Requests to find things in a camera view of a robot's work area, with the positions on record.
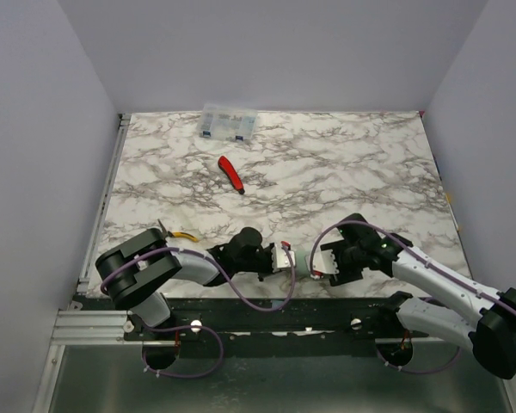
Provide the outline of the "mint green umbrella case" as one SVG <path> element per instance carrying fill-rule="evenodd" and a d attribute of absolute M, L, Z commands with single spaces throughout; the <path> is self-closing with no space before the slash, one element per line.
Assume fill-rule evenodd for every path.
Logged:
<path fill-rule="evenodd" d="M 299 279 L 311 279 L 310 271 L 310 252 L 297 250 L 294 255 L 295 258 L 295 273 Z"/>

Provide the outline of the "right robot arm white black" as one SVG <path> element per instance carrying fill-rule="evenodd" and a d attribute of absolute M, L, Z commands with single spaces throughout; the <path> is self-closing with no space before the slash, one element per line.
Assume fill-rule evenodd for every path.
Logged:
<path fill-rule="evenodd" d="M 500 379 L 516 374 L 516 289 L 483 285 L 435 261 L 407 238 L 354 213 L 334 224 L 341 240 L 314 242 L 311 276 L 327 275 L 332 286 L 360 277 L 364 269 L 413 285 L 433 299 L 392 296 L 391 312 L 405 329 L 426 333 L 470 351 Z"/>

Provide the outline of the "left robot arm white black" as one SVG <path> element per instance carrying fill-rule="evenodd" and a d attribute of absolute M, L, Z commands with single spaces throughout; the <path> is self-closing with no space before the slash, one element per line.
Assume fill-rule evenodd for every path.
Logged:
<path fill-rule="evenodd" d="M 217 287 L 239 273 L 261 277 L 296 267 L 288 243 L 262 245 L 262 235 L 252 227 L 241 229 L 227 243 L 189 253 L 170 247 L 157 228 L 150 228 L 95 261 L 101 291 L 117 310 L 131 311 L 151 328 L 164 327 L 171 318 L 167 300 L 158 292 L 168 280 L 188 280 Z"/>

